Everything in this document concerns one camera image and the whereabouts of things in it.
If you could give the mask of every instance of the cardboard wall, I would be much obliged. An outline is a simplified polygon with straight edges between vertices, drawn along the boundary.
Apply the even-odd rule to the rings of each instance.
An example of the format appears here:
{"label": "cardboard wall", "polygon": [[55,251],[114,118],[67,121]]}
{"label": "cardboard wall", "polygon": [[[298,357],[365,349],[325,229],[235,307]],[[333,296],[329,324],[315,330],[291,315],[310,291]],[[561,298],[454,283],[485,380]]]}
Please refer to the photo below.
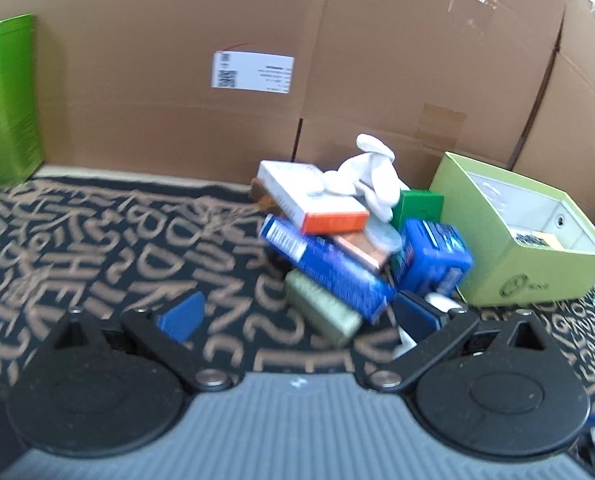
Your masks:
{"label": "cardboard wall", "polygon": [[517,173],[567,192],[595,224],[595,14],[567,0],[553,73]]}
{"label": "cardboard wall", "polygon": [[[248,182],[290,160],[324,0],[0,0],[37,16],[37,105],[55,164]],[[290,94],[211,88],[213,54],[295,57]]]}
{"label": "cardboard wall", "polygon": [[529,118],[564,0],[327,0],[297,159],[334,168],[359,132],[427,186],[445,150],[501,166]]}

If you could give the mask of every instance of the light green box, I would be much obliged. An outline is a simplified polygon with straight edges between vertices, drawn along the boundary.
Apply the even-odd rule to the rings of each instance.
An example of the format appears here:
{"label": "light green box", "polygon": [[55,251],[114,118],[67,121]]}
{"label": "light green box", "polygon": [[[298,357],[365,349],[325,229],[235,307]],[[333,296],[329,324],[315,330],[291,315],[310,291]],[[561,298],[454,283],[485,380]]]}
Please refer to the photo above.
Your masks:
{"label": "light green box", "polygon": [[[564,192],[455,153],[431,183],[442,222],[475,261],[459,290],[472,306],[581,298],[595,284],[595,226]],[[518,242],[511,229],[557,236],[564,250]]]}
{"label": "light green box", "polygon": [[33,16],[0,22],[0,186],[23,182],[42,163],[33,43]]}

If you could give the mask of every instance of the gray ribbed platform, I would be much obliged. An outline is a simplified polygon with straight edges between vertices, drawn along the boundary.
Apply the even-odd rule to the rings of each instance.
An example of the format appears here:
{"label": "gray ribbed platform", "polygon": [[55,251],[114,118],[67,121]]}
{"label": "gray ribbed platform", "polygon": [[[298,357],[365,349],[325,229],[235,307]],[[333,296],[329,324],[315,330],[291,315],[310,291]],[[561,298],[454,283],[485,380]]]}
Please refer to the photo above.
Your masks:
{"label": "gray ribbed platform", "polygon": [[395,396],[353,376],[247,374],[202,394],[166,436],[103,460],[31,451],[2,480],[589,480],[560,455],[487,463],[428,436]]}

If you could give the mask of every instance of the pile of objects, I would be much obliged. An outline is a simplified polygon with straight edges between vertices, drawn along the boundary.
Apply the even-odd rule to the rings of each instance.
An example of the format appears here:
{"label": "pile of objects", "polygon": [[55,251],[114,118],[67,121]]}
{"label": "pile of objects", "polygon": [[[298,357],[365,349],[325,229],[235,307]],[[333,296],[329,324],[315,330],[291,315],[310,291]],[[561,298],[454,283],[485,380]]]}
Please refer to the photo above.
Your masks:
{"label": "pile of objects", "polygon": [[337,171],[263,160],[251,196],[268,212],[260,237],[285,272],[287,304],[335,346],[391,305],[402,347],[449,322],[450,297],[473,265],[455,227],[440,224],[444,196],[411,190],[393,152],[367,134]]}

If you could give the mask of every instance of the orange and white box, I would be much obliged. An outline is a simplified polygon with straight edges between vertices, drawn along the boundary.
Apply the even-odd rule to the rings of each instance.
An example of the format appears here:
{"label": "orange and white box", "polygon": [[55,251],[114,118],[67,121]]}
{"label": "orange and white box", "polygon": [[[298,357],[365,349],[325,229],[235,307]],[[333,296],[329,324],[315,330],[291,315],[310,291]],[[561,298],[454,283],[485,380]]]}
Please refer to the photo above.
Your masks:
{"label": "orange and white box", "polygon": [[286,216],[305,234],[360,231],[369,210],[352,196],[324,191],[323,173],[312,164],[262,160],[257,177]]}

